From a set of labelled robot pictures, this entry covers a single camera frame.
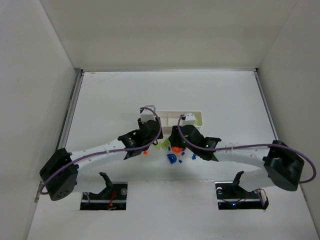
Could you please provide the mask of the green lego brick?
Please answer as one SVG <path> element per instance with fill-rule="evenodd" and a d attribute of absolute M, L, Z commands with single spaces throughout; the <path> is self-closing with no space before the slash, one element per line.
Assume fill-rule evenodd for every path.
<path fill-rule="evenodd" d="M 201 126 L 201 125 L 202 125 L 201 119 L 196 118 L 196 119 L 195 119 L 195 125 L 196 125 L 196 126 Z"/>
<path fill-rule="evenodd" d="M 166 139 L 162 144 L 161 144 L 161 147 L 162 148 L 168 148 L 171 146 L 171 143 L 168 139 Z"/>
<path fill-rule="evenodd" d="M 160 149 L 162 147 L 162 143 L 161 142 L 154 142 L 151 146 L 156 149 Z"/>

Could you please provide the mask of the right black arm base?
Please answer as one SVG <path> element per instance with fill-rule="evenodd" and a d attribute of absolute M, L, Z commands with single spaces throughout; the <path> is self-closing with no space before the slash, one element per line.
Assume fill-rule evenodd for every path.
<path fill-rule="evenodd" d="M 219 210 L 266 210 L 269 198 L 262 188 L 246 191 L 239 186 L 244 171 L 236 174 L 233 181 L 216 181 L 215 192 Z"/>

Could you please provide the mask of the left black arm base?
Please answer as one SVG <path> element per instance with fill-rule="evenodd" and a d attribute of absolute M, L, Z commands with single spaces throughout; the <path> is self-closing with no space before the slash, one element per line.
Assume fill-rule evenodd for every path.
<path fill-rule="evenodd" d="M 81 211 L 125 211 L 127 208 L 128 183 L 112 182 L 105 172 L 99 175 L 104 180 L 99 193 L 83 192 Z"/>

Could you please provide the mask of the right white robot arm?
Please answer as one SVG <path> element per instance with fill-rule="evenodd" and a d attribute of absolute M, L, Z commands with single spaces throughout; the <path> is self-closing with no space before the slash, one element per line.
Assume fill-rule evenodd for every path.
<path fill-rule="evenodd" d="M 241 148 L 217 137 L 205 137 L 193 125 L 173 126 L 168 138 L 171 147 L 187 148 L 205 161 L 234 162 L 256 167 L 241 170 L 233 184 L 247 192 L 277 186 L 295 192 L 300 183 L 304 161 L 283 142 L 273 141 L 267 146 Z"/>

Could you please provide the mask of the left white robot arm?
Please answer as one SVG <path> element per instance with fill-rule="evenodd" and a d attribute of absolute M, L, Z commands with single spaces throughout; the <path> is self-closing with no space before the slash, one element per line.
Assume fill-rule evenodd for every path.
<path fill-rule="evenodd" d="M 49 195 L 52 201 L 58 201 L 72 192 L 89 192 L 100 194 L 107 188 L 108 176 L 104 172 L 99 175 L 104 182 L 80 179 L 86 171 L 101 167 L 114 161 L 124 161 L 147 151 L 149 146 L 163 138 L 161 120 L 139 122 L 139 128 L 117 139 L 86 150 L 69 152 L 60 148 L 54 152 L 39 175 L 43 184 L 39 190 L 41 195 Z"/>

